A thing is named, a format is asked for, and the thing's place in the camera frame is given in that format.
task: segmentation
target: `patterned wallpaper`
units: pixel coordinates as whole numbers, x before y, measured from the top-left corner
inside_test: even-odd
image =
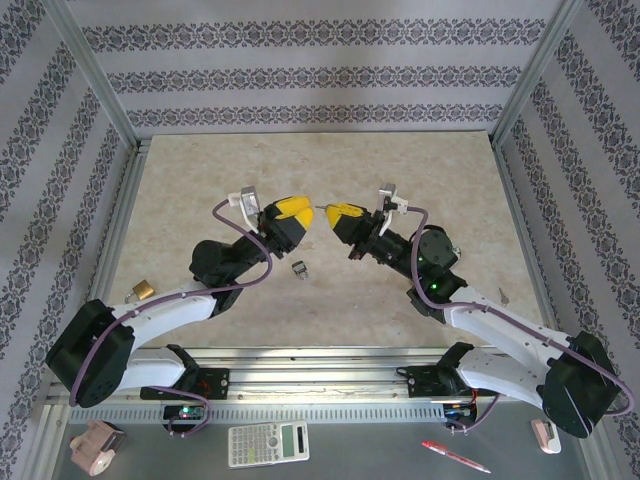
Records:
[[[57,333],[84,301],[126,148],[42,6],[0,0],[0,479],[19,478]]]
[[[70,6],[142,137],[489,129],[559,4],[119,1]]]
[[[556,318],[597,335],[640,392],[640,12],[581,8],[503,145]],[[638,412],[605,421],[640,478]]]

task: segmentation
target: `red pen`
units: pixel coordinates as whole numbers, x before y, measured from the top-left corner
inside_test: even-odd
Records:
[[[474,468],[480,472],[484,472],[484,473],[491,473],[490,470],[488,470],[487,468],[485,468],[483,465],[480,465],[477,462],[474,462],[473,460],[469,460],[468,458],[465,458],[461,455],[457,455],[455,453],[452,453],[449,451],[449,449],[447,447],[445,447],[444,445],[442,445],[441,443],[438,442],[422,442],[422,446],[423,447],[427,447],[429,450],[433,450],[436,453],[439,453],[440,455],[444,455],[445,457],[449,457],[452,460],[455,460],[456,462],[460,462],[464,465],[466,465],[467,467],[471,467]]]

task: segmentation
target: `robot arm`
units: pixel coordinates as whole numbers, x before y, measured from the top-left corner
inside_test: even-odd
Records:
[[[193,281],[160,298],[132,304],[107,307],[100,300],[91,300],[62,332],[45,361],[72,392],[96,339],[104,336],[77,390],[80,406],[97,405],[125,388],[160,386],[193,392],[206,369],[199,369],[182,348],[168,345],[153,352],[138,348],[175,328],[231,308],[242,292],[236,280],[254,265],[267,261],[264,252],[283,258],[293,251],[313,219],[307,197],[285,198],[260,210],[255,188],[249,187],[230,196],[229,203],[240,206],[251,232],[232,245],[212,240],[196,245],[189,266]],[[235,289],[219,291],[226,287]]]
[[[394,211],[407,211],[407,202],[397,196],[395,185],[380,188],[378,207],[373,213],[350,204],[328,205],[325,210],[338,238],[353,247],[350,259],[360,260],[369,254],[413,283],[412,242],[388,228]],[[615,375],[600,341],[586,332],[569,337],[492,303],[451,271],[458,256],[441,227],[426,225],[414,235],[420,236],[416,259],[420,285],[414,284],[407,291],[414,308],[424,316],[480,337],[507,356],[489,355],[459,342],[436,366],[398,369],[409,381],[410,395],[417,395],[418,389],[421,396],[491,390],[541,408],[558,427],[574,436],[587,437],[620,388],[560,348],[577,352]],[[425,303],[417,288],[432,304],[443,307],[433,308]],[[506,314],[513,323],[507,323],[495,312]],[[535,330],[546,341],[523,328]]]

